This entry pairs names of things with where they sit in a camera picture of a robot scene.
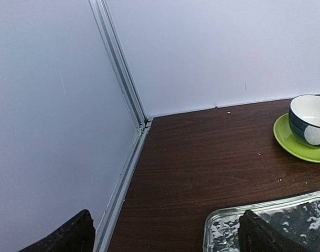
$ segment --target black object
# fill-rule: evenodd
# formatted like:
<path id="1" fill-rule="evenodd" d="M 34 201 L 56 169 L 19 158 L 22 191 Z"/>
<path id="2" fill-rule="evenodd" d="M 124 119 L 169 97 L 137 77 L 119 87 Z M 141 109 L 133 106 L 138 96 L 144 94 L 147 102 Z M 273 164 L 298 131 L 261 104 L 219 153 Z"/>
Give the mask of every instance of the black object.
<path id="1" fill-rule="evenodd" d="M 253 211 L 246 211 L 239 218 L 239 246 L 241 252 L 310 252 L 307 248 L 288 239 Z"/>
<path id="2" fill-rule="evenodd" d="M 92 252 L 94 240 L 90 212 L 82 210 L 53 233 L 19 252 Z"/>

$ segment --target bowl rim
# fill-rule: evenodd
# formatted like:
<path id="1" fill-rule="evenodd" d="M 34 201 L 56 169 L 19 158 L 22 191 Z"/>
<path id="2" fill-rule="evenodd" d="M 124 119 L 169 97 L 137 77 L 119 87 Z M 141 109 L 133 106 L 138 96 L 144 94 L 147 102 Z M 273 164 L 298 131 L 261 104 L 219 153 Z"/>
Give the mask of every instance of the bowl rim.
<path id="1" fill-rule="evenodd" d="M 289 105 L 289 109 L 290 111 L 300 120 L 300 121 L 303 121 L 304 123 L 310 125 L 310 126 L 313 126 L 313 127 L 316 127 L 316 128 L 319 128 L 320 129 L 320 126 L 318 125 L 315 125 L 315 124 L 312 124 L 312 123 L 309 123 L 309 122 L 306 122 L 305 120 L 301 119 L 299 116 L 297 116 L 297 114 L 292 110 L 292 102 L 296 99 L 296 98 L 299 98 L 299 97 L 302 97 L 302 96 L 316 96 L 316 97 L 320 97 L 320 95 L 312 95 L 312 94 L 309 94 L 309 95 L 299 95 L 299 96 L 296 96 L 294 97 L 291 102 L 290 102 L 290 105 Z"/>

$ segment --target scratch mark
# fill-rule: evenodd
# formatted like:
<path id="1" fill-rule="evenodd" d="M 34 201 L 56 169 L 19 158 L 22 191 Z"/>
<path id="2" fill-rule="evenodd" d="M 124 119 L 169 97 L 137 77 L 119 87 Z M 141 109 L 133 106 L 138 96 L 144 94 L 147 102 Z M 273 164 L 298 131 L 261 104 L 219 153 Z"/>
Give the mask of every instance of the scratch mark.
<path id="1" fill-rule="evenodd" d="M 62 87 L 63 87 L 63 92 L 65 93 L 65 97 L 67 98 L 67 93 L 66 93 L 66 89 L 65 89 L 65 84 L 63 83 L 63 80 L 62 80 L 61 70 L 59 69 L 59 71 L 60 71 L 60 79 L 61 79 L 61 83 L 62 83 Z"/>

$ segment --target tray rim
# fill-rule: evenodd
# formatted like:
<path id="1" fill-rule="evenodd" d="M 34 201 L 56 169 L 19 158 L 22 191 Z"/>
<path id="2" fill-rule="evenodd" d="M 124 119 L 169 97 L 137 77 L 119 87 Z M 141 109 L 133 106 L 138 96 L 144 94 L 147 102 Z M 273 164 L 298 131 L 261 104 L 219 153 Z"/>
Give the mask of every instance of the tray rim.
<path id="1" fill-rule="evenodd" d="M 288 197 L 283 199 L 277 199 L 273 201 L 255 203 L 250 205 L 242 205 L 242 206 L 235 206 L 235 207 L 227 207 L 221 208 L 218 210 L 213 211 L 211 214 L 208 215 L 205 225 L 204 225 L 204 236 L 203 236 L 203 251 L 210 252 L 208 248 L 209 237 L 207 236 L 207 231 L 209 231 L 211 224 L 220 216 L 227 217 L 234 214 L 243 214 L 246 210 L 254 210 L 256 212 L 266 211 L 276 207 L 292 207 L 295 205 L 300 205 L 304 202 L 314 201 L 316 199 L 320 199 L 320 191 L 306 193 L 299 196 Z"/>

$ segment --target white polka dot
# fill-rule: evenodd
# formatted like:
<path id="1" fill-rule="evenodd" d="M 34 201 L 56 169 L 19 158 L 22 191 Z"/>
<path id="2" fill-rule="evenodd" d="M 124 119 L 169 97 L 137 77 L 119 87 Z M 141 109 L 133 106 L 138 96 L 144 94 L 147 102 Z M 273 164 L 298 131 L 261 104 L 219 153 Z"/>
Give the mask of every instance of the white polka dot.
<path id="1" fill-rule="evenodd" d="M 305 129 L 305 139 L 312 145 L 320 145 L 320 128 L 309 125 Z"/>

